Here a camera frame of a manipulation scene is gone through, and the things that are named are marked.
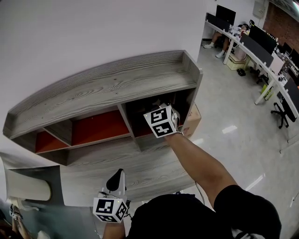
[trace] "red brick wall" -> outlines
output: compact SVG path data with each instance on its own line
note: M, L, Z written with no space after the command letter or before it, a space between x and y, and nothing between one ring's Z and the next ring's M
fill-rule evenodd
M278 37L279 44L286 42L299 52L299 22L272 3L269 4L263 28Z

